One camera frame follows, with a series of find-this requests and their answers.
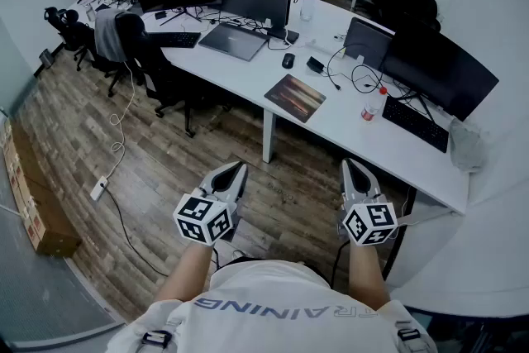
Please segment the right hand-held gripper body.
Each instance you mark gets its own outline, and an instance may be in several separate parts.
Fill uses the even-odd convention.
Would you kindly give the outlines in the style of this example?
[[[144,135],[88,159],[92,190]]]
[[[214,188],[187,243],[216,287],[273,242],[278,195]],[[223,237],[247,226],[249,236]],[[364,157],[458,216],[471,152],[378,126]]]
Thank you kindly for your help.
[[[357,246],[382,244],[397,227],[394,206],[382,194],[361,201],[345,200],[338,215],[338,236]]]

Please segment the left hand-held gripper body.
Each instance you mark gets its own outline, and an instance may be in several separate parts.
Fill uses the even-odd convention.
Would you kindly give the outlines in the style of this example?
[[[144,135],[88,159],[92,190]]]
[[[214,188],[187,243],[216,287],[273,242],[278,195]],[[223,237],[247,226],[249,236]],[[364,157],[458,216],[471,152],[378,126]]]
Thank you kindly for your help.
[[[219,240],[232,241],[240,221],[237,207],[230,195],[223,198],[219,193],[195,188],[180,199],[173,218],[181,237],[214,246]]]

